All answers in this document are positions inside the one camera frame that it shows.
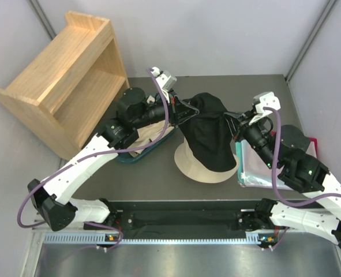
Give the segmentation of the black reversible bucket hat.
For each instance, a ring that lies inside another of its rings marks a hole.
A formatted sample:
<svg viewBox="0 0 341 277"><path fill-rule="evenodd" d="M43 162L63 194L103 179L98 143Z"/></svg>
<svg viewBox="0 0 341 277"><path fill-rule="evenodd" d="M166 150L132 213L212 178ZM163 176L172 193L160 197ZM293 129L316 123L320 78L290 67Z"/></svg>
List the black reversible bucket hat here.
<svg viewBox="0 0 341 277"><path fill-rule="evenodd" d="M231 150L232 134L224 117L227 112L222 101L208 92L194 95L189 104L199 114L179 127L193 156L207 169L221 173L236 167Z"/></svg>

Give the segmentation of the beige bucket hat pink lining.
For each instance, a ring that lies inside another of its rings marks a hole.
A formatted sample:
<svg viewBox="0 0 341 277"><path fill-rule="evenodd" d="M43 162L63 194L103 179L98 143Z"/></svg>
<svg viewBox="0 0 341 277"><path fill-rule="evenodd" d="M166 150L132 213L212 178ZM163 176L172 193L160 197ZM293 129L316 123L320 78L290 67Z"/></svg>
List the beige bucket hat pink lining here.
<svg viewBox="0 0 341 277"><path fill-rule="evenodd" d="M178 169L188 178L206 184L216 184L230 179L238 170L239 158L233 155L237 165L225 172L215 172L207 169L200 161L198 161L190 149L188 142L183 141L175 150L174 161Z"/></svg>

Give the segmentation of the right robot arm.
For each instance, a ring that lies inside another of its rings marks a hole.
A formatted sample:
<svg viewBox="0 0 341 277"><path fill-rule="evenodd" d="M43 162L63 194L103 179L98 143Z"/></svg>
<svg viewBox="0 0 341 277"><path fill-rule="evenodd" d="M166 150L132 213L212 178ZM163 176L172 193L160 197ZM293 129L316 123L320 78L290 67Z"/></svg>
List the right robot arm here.
<svg viewBox="0 0 341 277"><path fill-rule="evenodd" d="M256 111L226 112L236 142L246 141L271 171L276 200L262 199L254 211L238 214L245 231L298 229L322 237L341 249L341 184L329 168L307 154L310 138L293 125L281 123L276 132L265 128L271 119Z"/></svg>

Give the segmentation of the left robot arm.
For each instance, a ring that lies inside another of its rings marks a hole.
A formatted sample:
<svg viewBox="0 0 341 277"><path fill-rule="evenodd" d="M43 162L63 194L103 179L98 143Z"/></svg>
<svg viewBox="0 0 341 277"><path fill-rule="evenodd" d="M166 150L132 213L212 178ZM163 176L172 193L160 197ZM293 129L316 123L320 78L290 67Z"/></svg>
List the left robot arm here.
<svg viewBox="0 0 341 277"><path fill-rule="evenodd" d="M74 193L103 165L127 152L139 138L140 128L158 122L165 128L178 126L198 113L190 100L181 100L174 91L147 96L141 88L127 89L118 101L115 118L83 150L54 175L28 184L33 206L52 231L84 222L112 228L117 216L107 200L78 200L72 197Z"/></svg>

